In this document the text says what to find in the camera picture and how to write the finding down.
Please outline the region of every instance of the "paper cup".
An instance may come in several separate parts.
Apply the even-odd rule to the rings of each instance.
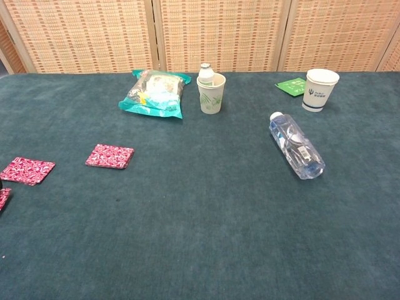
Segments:
[[[311,69],[307,72],[302,106],[308,111],[322,111],[339,74],[327,69]]]
[[[203,113],[216,114],[221,110],[225,81],[225,76],[215,73],[214,85],[206,86],[199,82],[199,78],[197,77],[197,85],[200,92],[200,107]]]

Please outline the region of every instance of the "woven folding screen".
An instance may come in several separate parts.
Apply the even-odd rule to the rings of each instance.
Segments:
[[[378,71],[400,71],[400,26],[387,48]]]
[[[4,0],[39,73],[152,68],[145,1]]]
[[[4,55],[6,61],[4,62],[4,64],[9,65],[12,73],[26,72],[17,54],[17,51],[15,50],[14,45],[7,34],[6,28],[4,28],[1,22],[0,22],[0,51],[1,54]]]
[[[276,71],[290,1],[154,1],[161,67],[165,58],[168,71],[196,72],[201,62],[217,71]]]
[[[375,71],[399,13],[399,0],[293,0],[279,70]]]

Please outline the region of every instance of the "pink coaster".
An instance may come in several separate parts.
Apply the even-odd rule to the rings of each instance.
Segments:
[[[93,167],[125,169],[134,153],[133,148],[97,144],[86,164]]]
[[[15,157],[11,164],[0,173],[0,178],[34,186],[40,183],[55,165],[49,161],[33,161],[28,158]]]
[[[8,196],[10,196],[11,189],[0,189],[0,210],[6,205]]]

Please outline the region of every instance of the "plastic bag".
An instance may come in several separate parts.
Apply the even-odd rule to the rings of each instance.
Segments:
[[[182,119],[181,95],[191,77],[155,70],[134,70],[139,80],[118,106],[124,111],[157,117]]]

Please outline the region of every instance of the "water bottle label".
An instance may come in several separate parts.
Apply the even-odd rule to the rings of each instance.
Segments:
[[[304,159],[310,159],[311,158],[311,155],[308,153],[306,147],[304,147],[304,146],[298,147],[298,150],[299,150],[301,156]]]

